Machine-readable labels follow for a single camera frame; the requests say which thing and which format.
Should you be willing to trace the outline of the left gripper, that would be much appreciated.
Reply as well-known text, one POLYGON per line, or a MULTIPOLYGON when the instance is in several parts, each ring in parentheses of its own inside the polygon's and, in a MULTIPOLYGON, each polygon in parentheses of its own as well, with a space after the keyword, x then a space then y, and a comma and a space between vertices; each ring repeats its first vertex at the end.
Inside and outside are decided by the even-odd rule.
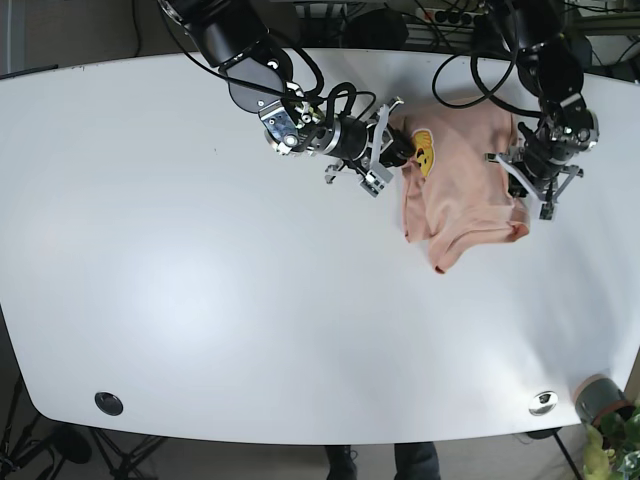
POLYGON ((584 170, 567 166, 577 154, 591 150, 599 140, 597 116, 591 110, 571 114, 569 119, 547 116, 536 130, 518 123, 524 138, 520 150, 486 153, 487 162, 499 164, 507 175, 508 192, 531 204, 537 195, 538 219, 551 221, 560 196, 575 178, 583 178, 584 170))

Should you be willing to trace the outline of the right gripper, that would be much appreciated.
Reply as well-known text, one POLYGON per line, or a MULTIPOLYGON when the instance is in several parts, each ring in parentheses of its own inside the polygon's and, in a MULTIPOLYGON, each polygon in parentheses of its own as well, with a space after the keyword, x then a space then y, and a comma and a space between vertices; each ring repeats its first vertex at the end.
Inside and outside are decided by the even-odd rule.
POLYGON ((335 159, 324 171, 328 185, 339 177, 355 178, 372 198, 387 188, 394 178, 388 168, 403 167, 416 152, 411 140, 390 123, 390 115, 403 104, 393 97, 366 120, 339 115, 327 120, 318 109, 303 110, 300 127, 309 139, 304 151, 335 159))

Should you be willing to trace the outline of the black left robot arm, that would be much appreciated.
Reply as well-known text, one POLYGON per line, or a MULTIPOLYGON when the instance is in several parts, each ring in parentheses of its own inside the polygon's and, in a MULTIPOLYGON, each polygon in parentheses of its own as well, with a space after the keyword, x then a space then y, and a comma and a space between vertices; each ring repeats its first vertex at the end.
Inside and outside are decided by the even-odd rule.
POLYGON ((593 149, 599 141, 595 113, 582 95, 584 70, 571 50, 563 25, 549 1, 481 1, 481 8, 501 36, 509 60, 506 72, 489 89, 478 71, 479 57, 487 50, 469 50, 470 70, 482 96, 466 104, 452 104, 432 90, 443 106, 462 110, 490 101, 517 116, 537 120, 534 130, 517 125, 524 144, 505 153, 489 154, 509 175, 509 193, 529 201, 534 216, 551 220, 560 195, 583 170, 570 160, 593 149), (496 93, 513 70, 522 86, 538 100, 537 111, 524 110, 498 98, 496 93))

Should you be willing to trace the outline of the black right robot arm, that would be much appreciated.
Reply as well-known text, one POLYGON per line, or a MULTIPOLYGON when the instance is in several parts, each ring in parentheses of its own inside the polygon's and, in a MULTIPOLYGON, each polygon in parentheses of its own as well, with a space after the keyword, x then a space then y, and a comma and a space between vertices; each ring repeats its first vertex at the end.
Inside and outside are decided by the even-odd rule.
POLYGON ((377 197, 393 169, 414 157, 411 140, 390 122, 400 98, 354 115, 363 91, 349 81, 326 91, 318 64, 286 35, 269 29, 250 2, 161 1, 158 8, 163 24, 177 24, 201 54, 195 65, 223 80, 234 104, 259 118, 277 153, 333 158, 325 170, 327 183, 351 172, 377 197), (313 74, 309 90, 294 80, 285 51, 291 47, 313 74))

